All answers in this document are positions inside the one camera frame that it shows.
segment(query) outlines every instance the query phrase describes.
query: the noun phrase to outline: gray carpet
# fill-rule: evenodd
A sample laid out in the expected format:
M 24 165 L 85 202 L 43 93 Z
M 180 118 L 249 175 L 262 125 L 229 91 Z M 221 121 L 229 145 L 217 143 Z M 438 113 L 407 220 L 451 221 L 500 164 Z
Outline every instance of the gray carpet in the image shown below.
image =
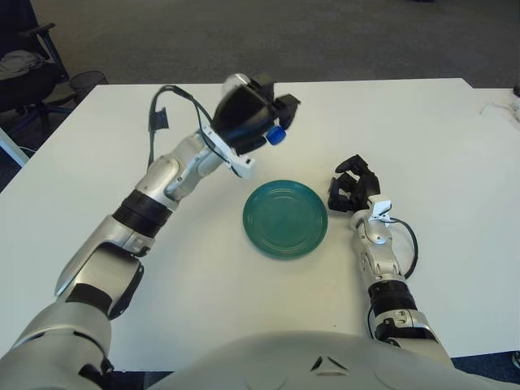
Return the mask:
M 71 74 L 112 83 L 518 76 L 518 0 L 33 0 Z

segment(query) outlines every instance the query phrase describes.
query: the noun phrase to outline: teal ceramic plate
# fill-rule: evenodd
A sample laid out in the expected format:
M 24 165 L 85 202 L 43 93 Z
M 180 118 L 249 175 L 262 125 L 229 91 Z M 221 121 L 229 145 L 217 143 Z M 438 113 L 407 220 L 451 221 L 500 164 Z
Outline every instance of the teal ceramic plate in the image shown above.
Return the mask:
M 242 215 L 245 232 L 262 252 L 298 258 L 327 232 L 327 210 L 309 187 L 291 180 L 265 183 L 251 194 Z

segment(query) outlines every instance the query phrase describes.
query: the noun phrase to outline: mesh trash can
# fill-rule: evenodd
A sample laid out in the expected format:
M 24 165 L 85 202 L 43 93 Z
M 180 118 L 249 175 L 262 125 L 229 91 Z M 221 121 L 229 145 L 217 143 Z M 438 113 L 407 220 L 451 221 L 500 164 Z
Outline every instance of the mesh trash can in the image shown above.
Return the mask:
M 72 77 L 68 84 L 76 93 L 74 102 L 80 104 L 96 85 L 108 84 L 108 81 L 102 71 L 86 71 Z

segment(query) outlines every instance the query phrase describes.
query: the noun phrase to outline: office chair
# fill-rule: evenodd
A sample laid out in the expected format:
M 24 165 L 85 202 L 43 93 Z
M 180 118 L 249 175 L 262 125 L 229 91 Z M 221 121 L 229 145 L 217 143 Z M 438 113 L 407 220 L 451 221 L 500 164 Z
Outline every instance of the office chair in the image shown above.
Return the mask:
M 44 103 L 54 87 L 68 81 L 58 51 L 50 39 L 49 30 L 53 23 L 39 25 L 29 0 L 0 0 L 0 58 L 14 50 L 38 53 L 52 63 L 33 69 L 22 76 L 0 80 L 0 112 L 17 110 L 25 117 L 16 124 L 12 134 L 40 119 L 43 133 L 50 130 L 49 113 L 68 115 L 72 109 L 60 107 L 72 100 L 74 95 L 56 102 Z

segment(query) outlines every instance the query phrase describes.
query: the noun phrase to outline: black cable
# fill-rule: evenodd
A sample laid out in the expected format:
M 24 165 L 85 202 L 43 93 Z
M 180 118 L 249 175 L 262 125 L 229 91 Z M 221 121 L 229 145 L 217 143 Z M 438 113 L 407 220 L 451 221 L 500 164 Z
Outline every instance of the black cable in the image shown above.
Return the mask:
M 226 161 L 226 159 L 224 158 L 224 156 L 220 153 L 218 153 L 212 146 L 211 144 L 213 142 L 211 142 L 211 140 L 208 139 L 208 136 L 202 131 L 202 121 L 201 121 L 201 113 L 199 111 L 199 107 L 197 106 L 197 104 L 195 104 L 195 102 L 193 102 L 193 105 L 195 106 L 195 111 L 197 112 L 197 120 L 198 120 L 198 128 L 201 129 L 201 135 L 202 135 L 202 139 L 204 140 L 204 143 L 206 144 L 206 146 L 213 152 L 215 153 L 217 156 L 219 156 L 224 162 Z
M 208 113 L 208 111 L 204 108 L 204 106 L 198 102 L 198 100 L 193 97 L 190 93 L 184 91 L 181 87 L 178 87 L 177 85 L 164 85 L 155 93 L 154 97 L 152 97 L 152 102 L 150 104 L 149 108 L 149 115 L 148 115 L 148 132 L 149 132 L 149 155 L 148 155 L 148 167 L 152 165 L 154 162 L 154 142 L 155 142 L 155 132 L 157 132 L 157 112 L 155 111 L 157 108 L 157 99 L 159 95 L 163 92 L 170 91 L 176 94 L 177 96 L 180 96 L 191 103 L 193 103 L 193 106 L 195 107 L 195 111 L 197 112 L 197 120 L 198 120 L 198 126 L 199 130 L 202 134 L 202 139 L 204 140 L 204 143 L 206 143 L 206 146 L 217 156 L 219 156 L 223 161 L 226 161 L 226 159 L 219 154 L 215 148 L 211 146 L 212 142 L 207 139 L 207 135 L 204 134 L 202 131 L 202 121 L 201 121 L 201 112 L 204 114 L 208 122 L 211 124 L 213 123 L 213 119 L 211 118 L 211 115 Z
M 368 332 L 370 333 L 370 338 L 373 339 L 374 335 L 372 334 L 372 327 L 371 327 L 371 312 L 374 309 L 374 305 L 370 306 L 370 309 L 368 310 L 368 314 L 366 315 L 366 325 L 368 326 Z
M 415 271 L 415 267 L 417 266 L 417 261 L 419 257 L 419 247 L 417 242 L 417 237 L 415 236 L 414 230 L 412 230 L 412 227 L 406 223 L 405 221 L 397 218 L 390 218 L 390 221 L 384 221 L 386 223 L 400 223 L 403 225 L 408 233 L 410 234 L 410 237 L 412 238 L 412 243 L 414 244 L 414 258 L 412 259 L 412 263 L 409 266 L 408 271 L 405 273 L 405 279 L 408 279 Z

